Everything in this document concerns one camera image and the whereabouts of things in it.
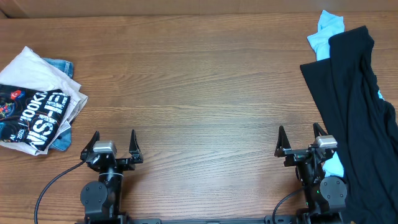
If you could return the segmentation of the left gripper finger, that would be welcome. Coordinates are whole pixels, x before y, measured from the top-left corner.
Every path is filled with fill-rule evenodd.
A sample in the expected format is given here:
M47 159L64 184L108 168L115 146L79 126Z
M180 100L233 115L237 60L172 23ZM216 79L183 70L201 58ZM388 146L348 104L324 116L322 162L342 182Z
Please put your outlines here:
M88 142L88 144L81 151L80 159L82 161L86 161L87 160L88 155L93 152L93 148L94 148L95 142L98 141L99 139L100 139L100 133L98 131L96 131L94 133L93 137Z
M129 153L131 155L131 158L133 160L133 163L135 164L141 164L144 162L144 158L142 155L142 152L139 148L139 145L137 143L137 136L136 132L133 129L131 132L131 139L130 139L130 144L129 144Z

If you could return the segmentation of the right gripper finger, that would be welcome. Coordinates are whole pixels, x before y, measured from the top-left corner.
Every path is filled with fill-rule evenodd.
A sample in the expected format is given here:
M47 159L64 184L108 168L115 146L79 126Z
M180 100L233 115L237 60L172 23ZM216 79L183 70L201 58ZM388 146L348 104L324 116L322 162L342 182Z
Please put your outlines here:
M318 123L313 124L313 133L315 138L328 135L328 133Z
M278 140L275 148L274 156L275 157L285 157L292 148L290 146L289 140L285 133L285 129L283 126L279 126L278 132Z

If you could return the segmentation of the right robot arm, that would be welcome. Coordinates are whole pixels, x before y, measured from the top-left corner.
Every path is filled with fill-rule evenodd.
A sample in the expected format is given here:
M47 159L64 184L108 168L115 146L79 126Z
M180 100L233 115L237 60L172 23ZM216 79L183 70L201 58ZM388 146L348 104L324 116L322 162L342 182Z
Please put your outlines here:
M341 212L346 208L348 187L341 177L326 176L322 164L331 159L338 143L318 123L313 124L315 141L306 149L292 149L283 126L279 127L274 155L285 159L286 167L295 167L302 188L285 196L272 212L272 223L343 223ZM278 208L289 198L304 193L306 207L295 215L278 217Z

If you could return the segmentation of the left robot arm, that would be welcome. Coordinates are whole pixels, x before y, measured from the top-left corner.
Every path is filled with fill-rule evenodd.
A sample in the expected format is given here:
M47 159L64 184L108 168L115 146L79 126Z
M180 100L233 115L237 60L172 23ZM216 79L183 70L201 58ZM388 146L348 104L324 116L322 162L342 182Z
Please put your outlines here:
M134 170L144 162L138 146L136 132L132 130L129 144L130 157L118 158L114 141L102 141L95 132L82 150L80 159L98 173L98 180L86 184L80 194L85 208L85 223L132 223L121 211L123 172Z

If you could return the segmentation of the black printed folded t-shirt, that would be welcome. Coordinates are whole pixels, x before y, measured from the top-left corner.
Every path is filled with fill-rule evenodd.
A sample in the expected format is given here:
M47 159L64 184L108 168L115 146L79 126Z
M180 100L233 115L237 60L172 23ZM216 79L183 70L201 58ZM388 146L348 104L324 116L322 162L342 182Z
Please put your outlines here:
M1 85L1 142L44 151L54 139L69 102L70 96L59 89Z

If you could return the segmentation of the folded white garment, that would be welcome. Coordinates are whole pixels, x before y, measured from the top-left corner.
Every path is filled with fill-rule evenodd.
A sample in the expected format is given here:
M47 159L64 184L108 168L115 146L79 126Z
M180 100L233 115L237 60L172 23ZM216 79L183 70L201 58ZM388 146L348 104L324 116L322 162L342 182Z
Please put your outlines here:
M50 145L64 130L71 128L72 121L78 116L88 101L88 97L80 92L81 85L79 83L69 78L61 70L47 63L44 58L37 55L28 47L24 47L22 52L1 71L1 85L18 86L39 91L59 89L70 96L70 102L63 121L54 139L44 151L35 151L30 147L23 146L21 143L1 142L1 145L4 147L22 151L33 156L47 154L50 150Z

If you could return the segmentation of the light blue t-shirt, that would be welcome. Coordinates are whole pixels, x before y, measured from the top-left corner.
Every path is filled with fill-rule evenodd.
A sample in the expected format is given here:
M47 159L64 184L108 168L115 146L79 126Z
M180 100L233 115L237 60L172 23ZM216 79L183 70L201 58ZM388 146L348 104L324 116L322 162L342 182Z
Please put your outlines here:
M330 58L329 39L344 31L345 23L343 16L331 14L326 10L322 11L317 25L317 33L307 37L308 43L316 54L317 61ZM334 153L331 159L325 161L322 171L326 177L344 177L345 168L337 152Z

